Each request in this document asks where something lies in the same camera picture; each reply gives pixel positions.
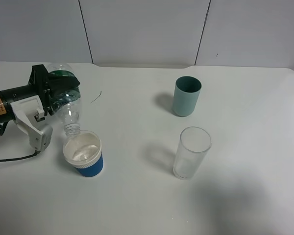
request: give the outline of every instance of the blue paper cup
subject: blue paper cup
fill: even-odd
[[[81,131],[68,139],[63,145],[63,154],[82,176],[93,177],[103,168],[101,140],[91,131]]]

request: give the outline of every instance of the water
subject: water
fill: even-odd
[[[85,145],[73,154],[74,161],[82,161],[91,158],[93,155],[97,154],[98,147],[95,145]]]

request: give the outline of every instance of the white table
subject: white table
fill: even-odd
[[[34,64],[0,62],[0,90],[27,84]],[[81,127],[100,136],[104,169],[84,178],[71,168],[61,125],[47,118],[54,131],[43,154],[0,163],[0,235],[294,235],[292,70],[71,66]],[[194,113],[176,117],[170,101],[183,75],[202,91]],[[206,129],[213,145],[197,175],[181,181],[172,164],[188,126]],[[10,122],[0,158],[32,152]]]

